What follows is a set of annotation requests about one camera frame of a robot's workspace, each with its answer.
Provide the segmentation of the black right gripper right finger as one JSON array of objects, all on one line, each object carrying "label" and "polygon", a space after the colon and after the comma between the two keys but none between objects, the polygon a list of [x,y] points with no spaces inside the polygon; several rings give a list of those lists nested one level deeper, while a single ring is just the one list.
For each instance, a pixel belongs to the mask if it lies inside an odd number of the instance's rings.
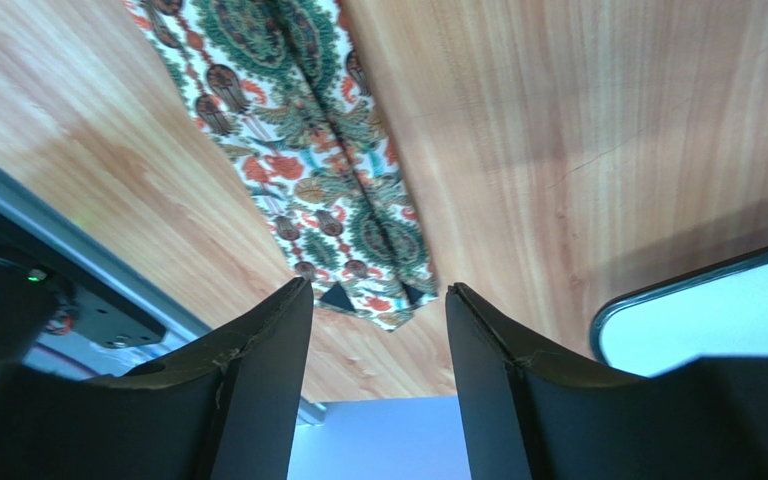
[{"label": "black right gripper right finger", "polygon": [[446,321],[476,479],[768,479],[768,358],[648,378],[598,363],[452,285]]}]

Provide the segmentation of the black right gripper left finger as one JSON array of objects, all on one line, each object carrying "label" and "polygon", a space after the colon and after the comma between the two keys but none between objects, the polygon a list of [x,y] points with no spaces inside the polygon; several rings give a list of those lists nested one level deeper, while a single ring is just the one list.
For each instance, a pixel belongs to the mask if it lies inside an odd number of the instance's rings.
[{"label": "black right gripper left finger", "polygon": [[313,313],[295,278],[122,376],[0,362],[0,479],[283,479]]}]

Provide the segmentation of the patterned paisley necktie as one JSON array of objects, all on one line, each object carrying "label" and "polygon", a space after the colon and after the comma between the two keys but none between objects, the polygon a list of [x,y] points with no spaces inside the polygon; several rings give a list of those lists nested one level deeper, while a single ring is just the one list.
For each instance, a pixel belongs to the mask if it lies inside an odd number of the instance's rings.
[{"label": "patterned paisley necktie", "polygon": [[437,296],[338,1],[129,1],[198,129],[323,308],[393,331]]}]

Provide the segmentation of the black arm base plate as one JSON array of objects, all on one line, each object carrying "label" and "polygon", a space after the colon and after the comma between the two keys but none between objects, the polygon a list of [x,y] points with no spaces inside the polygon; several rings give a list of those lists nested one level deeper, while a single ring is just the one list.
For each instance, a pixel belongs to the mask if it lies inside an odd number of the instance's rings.
[{"label": "black arm base plate", "polygon": [[0,360],[17,362],[43,334],[103,348],[155,344],[167,330],[85,269],[0,214]]}]

